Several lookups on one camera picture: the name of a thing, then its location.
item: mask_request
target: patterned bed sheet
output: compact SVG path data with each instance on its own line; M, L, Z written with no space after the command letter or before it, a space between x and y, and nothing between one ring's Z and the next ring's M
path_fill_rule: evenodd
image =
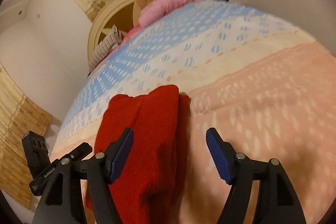
M216 223L221 213L230 187L205 142L215 127L252 159L278 158L307 223L318 223L336 196L336 58L300 28L236 3L186 5L105 60L69 110L52 158L82 142L94 146L114 95L167 84L191 97L188 170L174 222ZM251 198L246 223L254 206Z

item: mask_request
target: bed sheet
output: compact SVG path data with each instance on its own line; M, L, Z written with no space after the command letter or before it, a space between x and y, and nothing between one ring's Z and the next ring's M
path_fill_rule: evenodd
M167 84L191 97L187 177L172 222L217 222L230 187L206 146L215 127L252 159L278 158L307 223L318 223L336 196L336 58L300 28L236 3L186 5L107 58L69 110L52 158L94 146L114 95ZM253 206L251 198L246 223Z

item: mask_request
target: folded red cloth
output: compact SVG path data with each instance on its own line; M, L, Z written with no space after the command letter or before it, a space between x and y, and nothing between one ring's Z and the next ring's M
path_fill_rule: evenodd
M125 127L134 145L119 179L109 185L124 224L164 224L184 186L189 97L174 85L148 95L116 95L104 114L95 153L116 141Z

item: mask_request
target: blue gripper pad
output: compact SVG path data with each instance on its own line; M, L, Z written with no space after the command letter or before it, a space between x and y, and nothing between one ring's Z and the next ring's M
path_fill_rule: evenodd
M121 142L118 144L119 149L111 161L110 165L110 180L113 183L116 179L118 179L121 175L121 172L124 168L128 155L131 151L134 142L134 132L130 128L126 128L123 132L122 136L117 142Z
M219 176L229 185L232 184L230 161L226 157L220 143L223 143L220 135L214 128L209 128L205 136L210 154L215 163Z

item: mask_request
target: striped pillow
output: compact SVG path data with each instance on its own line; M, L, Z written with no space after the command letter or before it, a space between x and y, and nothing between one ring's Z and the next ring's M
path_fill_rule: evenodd
M92 71L113 49L122 42L121 33L113 25L109 34L94 49L93 56L89 62L90 71Z

